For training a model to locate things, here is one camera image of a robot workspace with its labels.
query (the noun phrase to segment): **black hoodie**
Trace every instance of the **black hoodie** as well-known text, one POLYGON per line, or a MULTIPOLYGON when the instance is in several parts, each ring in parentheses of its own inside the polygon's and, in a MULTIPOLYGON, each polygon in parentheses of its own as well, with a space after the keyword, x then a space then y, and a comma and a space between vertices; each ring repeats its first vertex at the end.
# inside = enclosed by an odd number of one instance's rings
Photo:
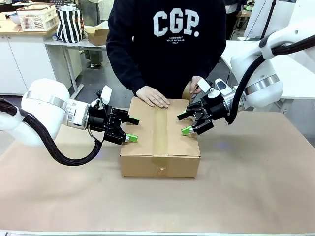
POLYGON ((225 18, 223 0, 115 0, 106 44, 113 70, 134 94, 148 85, 181 98, 219 61, 225 18))

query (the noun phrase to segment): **silver metal ring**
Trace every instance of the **silver metal ring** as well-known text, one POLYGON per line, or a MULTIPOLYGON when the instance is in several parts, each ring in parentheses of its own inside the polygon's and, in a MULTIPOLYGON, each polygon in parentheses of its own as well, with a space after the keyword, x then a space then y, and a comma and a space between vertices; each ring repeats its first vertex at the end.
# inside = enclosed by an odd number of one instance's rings
POLYGON ((63 110, 66 110, 66 107, 67 107, 67 103, 58 97, 47 96, 47 95, 38 94, 38 93, 36 94, 32 91, 28 91, 28 93, 26 94, 26 98, 35 99, 35 100, 39 100, 42 102, 47 102, 47 103, 52 104, 54 106, 57 106, 63 110))
POLYGON ((263 80, 255 83, 255 84, 247 87, 245 89, 245 94, 246 95, 250 95, 250 94, 252 94, 254 92, 257 92, 257 91, 259 91, 261 89, 264 89, 264 88, 266 88, 266 87, 268 87, 270 85, 273 85, 273 84, 275 84, 276 82, 279 82, 279 81, 280 80, 279 80, 279 78, 277 77, 276 74, 272 75, 272 76, 270 76, 270 77, 268 77, 266 79, 263 79, 263 80))

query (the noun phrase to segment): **brown paper sheet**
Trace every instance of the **brown paper sheet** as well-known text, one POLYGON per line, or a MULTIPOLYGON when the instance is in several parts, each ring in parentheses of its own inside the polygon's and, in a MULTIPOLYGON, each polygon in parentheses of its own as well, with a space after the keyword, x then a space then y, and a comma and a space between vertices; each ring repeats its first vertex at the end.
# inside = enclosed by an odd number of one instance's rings
MULTIPOLYGON (((93 147, 62 127, 68 157, 93 147)), ((198 137, 197 179, 123 178, 120 147, 81 167, 15 142, 0 158, 0 229, 42 232, 315 232, 315 150, 281 114, 238 114, 198 137)))

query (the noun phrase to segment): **person's right hand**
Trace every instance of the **person's right hand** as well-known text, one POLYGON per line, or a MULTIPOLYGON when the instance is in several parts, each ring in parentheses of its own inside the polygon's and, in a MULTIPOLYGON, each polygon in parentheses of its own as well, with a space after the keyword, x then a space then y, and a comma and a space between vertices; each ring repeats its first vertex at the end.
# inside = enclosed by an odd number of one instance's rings
POLYGON ((163 107, 168 108, 168 105, 170 104, 166 97, 164 97, 156 89, 149 86, 144 86, 141 89, 139 89, 136 92, 136 95, 151 107, 157 105, 161 108, 163 107))

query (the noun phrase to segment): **plastic basket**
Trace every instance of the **plastic basket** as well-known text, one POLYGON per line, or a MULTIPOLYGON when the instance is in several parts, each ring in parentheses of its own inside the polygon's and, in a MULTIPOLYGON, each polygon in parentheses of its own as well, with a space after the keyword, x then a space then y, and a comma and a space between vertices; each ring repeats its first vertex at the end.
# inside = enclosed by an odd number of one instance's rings
POLYGON ((16 11, 23 31, 45 32, 58 25, 58 15, 53 4, 32 4, 16 11))

